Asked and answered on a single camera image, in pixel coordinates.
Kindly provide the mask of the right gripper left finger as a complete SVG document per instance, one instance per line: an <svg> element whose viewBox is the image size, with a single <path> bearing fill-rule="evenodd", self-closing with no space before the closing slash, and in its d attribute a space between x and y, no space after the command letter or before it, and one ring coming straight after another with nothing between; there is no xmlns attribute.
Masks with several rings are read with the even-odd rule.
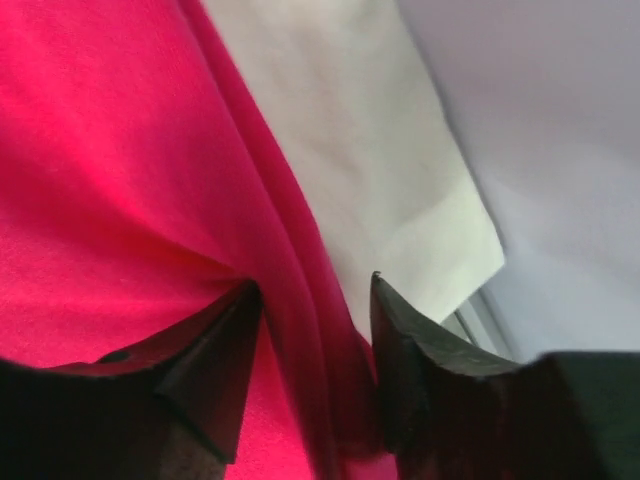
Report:
<svg viewBox="0 0 640 480"><path fill-rule="evenodd" d="M221 479L236 458L262 299L244 282L94 363L1 364L5 479Z"/></svg>

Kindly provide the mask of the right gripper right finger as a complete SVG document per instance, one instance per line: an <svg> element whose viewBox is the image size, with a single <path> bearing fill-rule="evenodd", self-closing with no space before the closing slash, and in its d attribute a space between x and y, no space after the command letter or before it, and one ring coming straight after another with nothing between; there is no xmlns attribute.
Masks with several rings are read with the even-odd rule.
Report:
<svg viewBox="0 0 640 480"><path fill-rule="evenodd" d="M518 364L370 284L384 444L403 479L635 479L639 356L551 352Z"/></svg>

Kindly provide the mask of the pink t shirt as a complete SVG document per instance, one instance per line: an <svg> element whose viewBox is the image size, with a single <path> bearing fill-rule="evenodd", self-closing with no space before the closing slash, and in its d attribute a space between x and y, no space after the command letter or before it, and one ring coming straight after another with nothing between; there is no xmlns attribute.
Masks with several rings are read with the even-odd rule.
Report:
<svg viewBox="0 0 640 480"><path fill-rule="evenodd" d="M263 294L234 479L393 479L370 350L197 1L1 5L1 353L89 362Z"/></svg>

